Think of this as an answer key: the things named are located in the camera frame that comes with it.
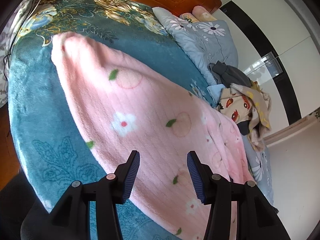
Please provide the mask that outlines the pink floral fleece garment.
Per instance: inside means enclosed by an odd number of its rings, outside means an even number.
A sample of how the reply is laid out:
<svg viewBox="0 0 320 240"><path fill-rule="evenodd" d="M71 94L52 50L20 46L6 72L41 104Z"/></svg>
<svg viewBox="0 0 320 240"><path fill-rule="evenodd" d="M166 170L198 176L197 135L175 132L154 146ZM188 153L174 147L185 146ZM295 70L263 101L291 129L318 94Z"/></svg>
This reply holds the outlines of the pink floral fleece garment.
<svg viewBox="0 0 320 240"><path fill-rule="evenodd" d="M235 122L137 59L89 37L67 32L55 35L52 45L74 122L101 167L113 172L138 151L131 202L179 238L203 239L210 207L196 197L187 154L195 151L228 180L250 180Z"/></svg>

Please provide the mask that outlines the black garment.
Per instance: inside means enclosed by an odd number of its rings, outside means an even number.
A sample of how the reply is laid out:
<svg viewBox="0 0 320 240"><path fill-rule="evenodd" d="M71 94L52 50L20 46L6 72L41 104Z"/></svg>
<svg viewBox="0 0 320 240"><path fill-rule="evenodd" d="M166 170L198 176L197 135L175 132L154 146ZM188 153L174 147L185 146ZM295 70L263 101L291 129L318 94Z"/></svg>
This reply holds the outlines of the black garment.
<svg viewBox="0 0 320 240"><path fill-rule="evenodd" d="M238 127L238 129L239 129L239 131L240 131L240 133L242 135L248 135L249 134L249 132L250 132L249 123L250 123L249 120L237 123L237 127Z"/></svg>

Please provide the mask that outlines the green potted plant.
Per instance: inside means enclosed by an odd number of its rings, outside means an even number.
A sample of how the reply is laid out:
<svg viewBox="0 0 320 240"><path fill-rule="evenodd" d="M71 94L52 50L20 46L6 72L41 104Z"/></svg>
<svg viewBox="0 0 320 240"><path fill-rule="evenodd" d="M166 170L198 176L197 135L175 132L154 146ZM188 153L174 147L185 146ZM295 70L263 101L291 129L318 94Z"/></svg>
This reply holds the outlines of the green potted plant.
<svg viewBox="0 0 320 240"><path fill-rule="evenodd" d="M316 119L320 119L320 108L317 108L313 112L314 112L314 116L316 117Z"/></svg>

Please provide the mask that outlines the white black glossy wardrobe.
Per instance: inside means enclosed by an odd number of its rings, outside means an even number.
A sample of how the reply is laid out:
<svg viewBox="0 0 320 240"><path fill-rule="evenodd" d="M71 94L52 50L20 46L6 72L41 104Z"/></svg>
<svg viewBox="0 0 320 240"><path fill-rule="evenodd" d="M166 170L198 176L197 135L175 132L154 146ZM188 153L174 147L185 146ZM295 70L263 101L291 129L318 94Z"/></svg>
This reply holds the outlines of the white black glossy wardrobe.
<svg viewBox="0 0 320 240"><path fill-rule="evenodd" d="M222 0L238 66L271 96L277 132L319 107L319 33L300 0Z"/></svg>

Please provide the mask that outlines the dark grey garment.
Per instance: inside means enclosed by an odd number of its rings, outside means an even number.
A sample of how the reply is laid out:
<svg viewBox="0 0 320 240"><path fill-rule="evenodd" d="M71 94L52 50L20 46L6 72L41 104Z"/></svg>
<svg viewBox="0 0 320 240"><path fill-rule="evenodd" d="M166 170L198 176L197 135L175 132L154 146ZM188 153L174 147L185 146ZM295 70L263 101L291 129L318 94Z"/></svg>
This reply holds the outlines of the dark grey garment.
<svg viewBox="0 0 320 240"><path fill-rule="evenodd" d="M210 63L208 70L213 75L218 84L223 84L229 88L231 84L251 87L251 80L241 70L233 66L227 65L220 61Z"/></svg>

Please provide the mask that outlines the beige car print garment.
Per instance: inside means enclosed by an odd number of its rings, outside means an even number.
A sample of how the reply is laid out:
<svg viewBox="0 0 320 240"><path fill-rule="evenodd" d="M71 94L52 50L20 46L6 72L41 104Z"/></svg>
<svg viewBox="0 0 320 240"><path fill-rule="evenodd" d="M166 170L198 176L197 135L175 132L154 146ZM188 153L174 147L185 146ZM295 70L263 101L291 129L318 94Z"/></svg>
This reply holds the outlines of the beige car print garment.
<svg viewBox="0 0 320 240"><path fill-rule="evenodd" d="M224 88L216 109L238 124L251 120L252 107L253 103L247 96L240 92L232 93L229 88Z"/></svg>

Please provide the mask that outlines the pink pillow roll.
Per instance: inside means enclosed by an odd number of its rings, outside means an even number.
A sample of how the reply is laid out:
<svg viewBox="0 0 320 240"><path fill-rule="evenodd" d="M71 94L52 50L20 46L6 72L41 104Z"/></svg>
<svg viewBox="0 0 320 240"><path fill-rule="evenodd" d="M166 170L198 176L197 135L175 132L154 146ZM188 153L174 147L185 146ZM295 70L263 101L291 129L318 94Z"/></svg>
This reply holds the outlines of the pink pillow roll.
<svg viewBox="0 0 320 240"><path fill-rule="evenodd" d="M189 23L217 21L217 18L215 18L204 7L199 5L193 8L192 13L185 12L181 14L180 18Z"/></svg>

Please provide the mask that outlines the teal floral bed blanket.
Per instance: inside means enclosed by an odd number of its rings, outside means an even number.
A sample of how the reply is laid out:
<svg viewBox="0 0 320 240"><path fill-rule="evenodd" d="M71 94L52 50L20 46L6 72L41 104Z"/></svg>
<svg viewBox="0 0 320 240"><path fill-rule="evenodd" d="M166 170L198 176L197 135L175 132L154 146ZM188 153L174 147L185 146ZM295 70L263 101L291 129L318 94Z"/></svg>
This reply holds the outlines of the teal floral bed blanket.
<svg viewBox="0 0 320 240"><path fill-rule="evenodd" d="M130 0L41 0L11 52L9 118L18 158L44 215L73 181L90 183L105 173L76 127L51 60L52 37L68 31L121 50L213 103L207 81L149 6Z"/></svg>

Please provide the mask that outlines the grey floral cloth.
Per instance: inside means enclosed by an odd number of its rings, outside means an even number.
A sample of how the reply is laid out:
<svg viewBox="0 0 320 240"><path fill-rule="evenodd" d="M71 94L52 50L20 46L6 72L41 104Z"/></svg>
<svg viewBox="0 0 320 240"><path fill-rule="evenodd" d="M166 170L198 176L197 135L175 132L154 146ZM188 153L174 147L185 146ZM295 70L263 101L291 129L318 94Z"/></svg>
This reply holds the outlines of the grey floral cloth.
<svg viewBox="0 0 320 240"><path fill-rule="evenodd" d="M10 53L22 25L36 8L39 0L22 0L1 32L1 107L8 101Z"/></svg>

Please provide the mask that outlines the light blue daisy quilt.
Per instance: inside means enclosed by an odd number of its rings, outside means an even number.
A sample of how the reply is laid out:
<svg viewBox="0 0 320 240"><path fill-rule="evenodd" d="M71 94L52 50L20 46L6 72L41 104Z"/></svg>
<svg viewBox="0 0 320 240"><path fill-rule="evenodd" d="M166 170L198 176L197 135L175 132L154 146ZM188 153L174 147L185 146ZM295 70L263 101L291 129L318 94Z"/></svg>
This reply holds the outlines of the light blue daisy quilt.
<svg viewBox="0 0 320 240"><path fill-rule="evenodd" d="M160 7L154 7L153 13L207 81L209 85L207 90L213 98L216 108L220 101L221 92L226 87L217 83L208 70L208 65L220 61L238 68L238 52L228 24L223 20L189 23ZM265 145L263 152L256 152L246 135L242 135L242 139L253 178L267 200L273 203L272 174L268 149Z"/></svg>

